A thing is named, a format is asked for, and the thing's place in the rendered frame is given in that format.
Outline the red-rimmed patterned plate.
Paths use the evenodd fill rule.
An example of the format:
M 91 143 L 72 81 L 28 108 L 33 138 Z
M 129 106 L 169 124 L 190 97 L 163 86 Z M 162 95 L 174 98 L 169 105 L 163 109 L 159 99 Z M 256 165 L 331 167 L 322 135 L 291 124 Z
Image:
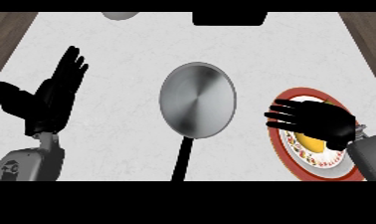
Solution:
M 275 155 L 299 180 L 365 180 L 345 150 L 330 150 L 324 142 L 322 152 L 314 153 L 299 144 L 290 131 L 269 128 L 266 132 Z

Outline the black appliance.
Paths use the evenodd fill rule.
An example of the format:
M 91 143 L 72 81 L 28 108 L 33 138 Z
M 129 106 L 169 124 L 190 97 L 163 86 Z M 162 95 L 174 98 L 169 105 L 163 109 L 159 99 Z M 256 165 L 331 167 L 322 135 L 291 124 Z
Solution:
M 265 12 L 193 12 L 191 22 L 196 26 L 259 26 Z

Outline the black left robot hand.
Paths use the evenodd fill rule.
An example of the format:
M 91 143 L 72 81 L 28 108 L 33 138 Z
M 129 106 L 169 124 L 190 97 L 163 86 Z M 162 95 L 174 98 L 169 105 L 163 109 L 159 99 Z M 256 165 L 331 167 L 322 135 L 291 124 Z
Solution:
M 0 108 L 25 120 L 25 135 L 57 133 L 66 126 L 73 101 L 88 65 L 79 49 L 70 46 L 59 61 L 53 76 L 33 94 L 0 82 Z

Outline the yellow lemon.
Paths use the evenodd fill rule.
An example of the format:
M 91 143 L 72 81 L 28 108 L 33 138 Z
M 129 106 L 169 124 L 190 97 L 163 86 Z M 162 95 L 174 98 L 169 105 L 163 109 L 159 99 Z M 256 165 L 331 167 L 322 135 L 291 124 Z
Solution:
M 312 138 L 302 133 L 294 134 L 294 138 L 299 142 L 299 144 L 303 146 L 305 149 L 308 149 L 314 153 L 321 153 L 324 150 L 324 141 Z

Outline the grey round object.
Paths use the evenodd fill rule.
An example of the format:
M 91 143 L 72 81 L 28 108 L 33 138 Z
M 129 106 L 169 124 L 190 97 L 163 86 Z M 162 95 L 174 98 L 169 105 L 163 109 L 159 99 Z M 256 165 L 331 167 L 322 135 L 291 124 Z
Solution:
M 137 12 L 104 12 L 103 15 L 110 20 L 122 21 L 131 19 Z

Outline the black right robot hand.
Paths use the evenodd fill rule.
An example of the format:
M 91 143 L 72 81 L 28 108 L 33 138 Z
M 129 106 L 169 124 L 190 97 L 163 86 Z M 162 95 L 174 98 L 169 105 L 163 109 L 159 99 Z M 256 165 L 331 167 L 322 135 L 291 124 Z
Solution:
M 355 116 L 339 106 L 275 99 L 263 116 L 272 118 L 268 127 L 322 140 L 331 150 L 342 151 L 355 139 Z

